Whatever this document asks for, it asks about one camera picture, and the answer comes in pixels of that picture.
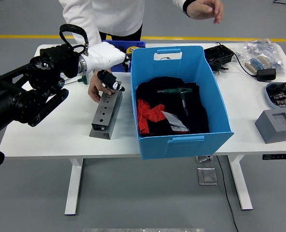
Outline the person's left hand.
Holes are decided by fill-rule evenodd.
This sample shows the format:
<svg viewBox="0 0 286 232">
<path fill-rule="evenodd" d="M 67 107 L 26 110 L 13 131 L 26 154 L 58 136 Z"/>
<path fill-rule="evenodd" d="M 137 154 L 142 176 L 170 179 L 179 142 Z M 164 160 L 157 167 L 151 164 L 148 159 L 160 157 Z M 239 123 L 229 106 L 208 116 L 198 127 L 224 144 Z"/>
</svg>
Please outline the person's left hand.
<svg viewBox="0 0 286 232">
<path fill-rule="evenodd" d="M 224 15 L 224 4 L 221 0 L 195 0 L 186 9 L 187 15 L 194 20 L 213 19 L 220 24 Z"/>
</svg>

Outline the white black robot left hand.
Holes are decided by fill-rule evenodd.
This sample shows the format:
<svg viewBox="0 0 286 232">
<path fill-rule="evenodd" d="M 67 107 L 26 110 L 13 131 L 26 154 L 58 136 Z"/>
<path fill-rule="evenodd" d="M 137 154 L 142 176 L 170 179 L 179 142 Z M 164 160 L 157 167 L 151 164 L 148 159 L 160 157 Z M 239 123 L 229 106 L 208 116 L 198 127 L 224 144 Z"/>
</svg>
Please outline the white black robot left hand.
<svg viewBox="0 0 286 232">
<path fill-rule="evenodd" d="M 102 42 L 87 48 L 86 51 L 80 55 L 79 63 L 79 74 L 87 75 L 91 71 L 97 70 L 97 77 L 106 87 L 116 91 L 125 91 L 125 88 L 116 80 L 116 77 L 107 70 L 121 63 L 125 63 L 128 67 L 130 59 L 128 55 L 112 44 Z"/>
</svg>

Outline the person's right hand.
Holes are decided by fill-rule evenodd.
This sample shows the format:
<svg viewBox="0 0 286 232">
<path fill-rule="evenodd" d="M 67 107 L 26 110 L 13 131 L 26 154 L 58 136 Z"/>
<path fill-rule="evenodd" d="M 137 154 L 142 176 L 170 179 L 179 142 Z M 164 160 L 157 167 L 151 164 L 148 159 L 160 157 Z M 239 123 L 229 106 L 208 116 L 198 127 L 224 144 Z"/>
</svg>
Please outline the person's right hand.
<svg viewBox="0 0 286 232">
<path fill-rule="evenodd" d="M 98 71 L 95 70 L 89 82 L 88 95 L 94 102 L 99 103 L 101 99 L 100 92 L 112 95 L 114 94 L 114 90 L 104 87 L 97 74 Z"/>
</svg>

